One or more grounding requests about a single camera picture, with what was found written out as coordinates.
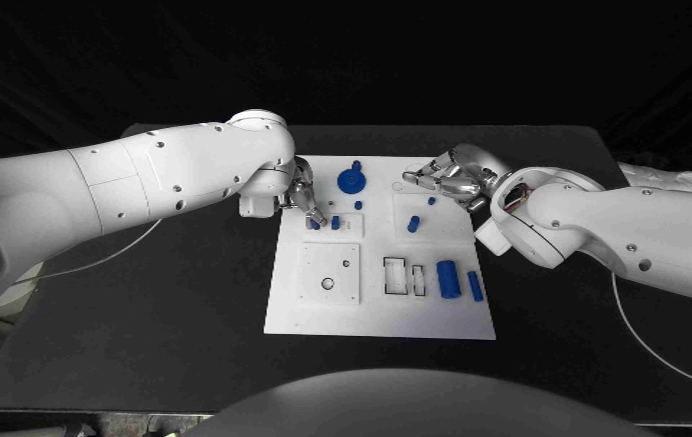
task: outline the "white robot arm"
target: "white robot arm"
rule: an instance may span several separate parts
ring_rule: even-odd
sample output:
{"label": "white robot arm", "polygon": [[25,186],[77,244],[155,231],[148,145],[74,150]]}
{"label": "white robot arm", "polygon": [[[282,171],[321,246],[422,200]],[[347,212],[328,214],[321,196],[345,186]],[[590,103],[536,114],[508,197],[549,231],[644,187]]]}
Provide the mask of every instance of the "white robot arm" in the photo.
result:
{"label": "white robot arm", "polygon": [[243,216],[301,207],[327,224],[286,121],[262,110],[227,123],[0,159],[0,294],[37,263],[81,242],[237,192]]}
{"label": "white robot arm", "polygon": [[577,172],[511,172],[461,144],[404,179],[439,190],[469,212],[491,205],[476,236],[497,255],[511,247],[556,268],[576,251],[621,276],[692,297],[692,193],[649,187],[605,190]]}

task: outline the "black background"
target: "black background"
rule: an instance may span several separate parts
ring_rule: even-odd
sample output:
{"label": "black background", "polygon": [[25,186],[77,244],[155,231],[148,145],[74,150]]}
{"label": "black background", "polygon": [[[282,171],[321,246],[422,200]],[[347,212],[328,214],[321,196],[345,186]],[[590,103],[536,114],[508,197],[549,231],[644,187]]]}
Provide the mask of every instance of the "black background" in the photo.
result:
{"label": "black background", "polygon": [[4,0],[5,155],[136,122],[579,124],[688,165],[692,0]]}

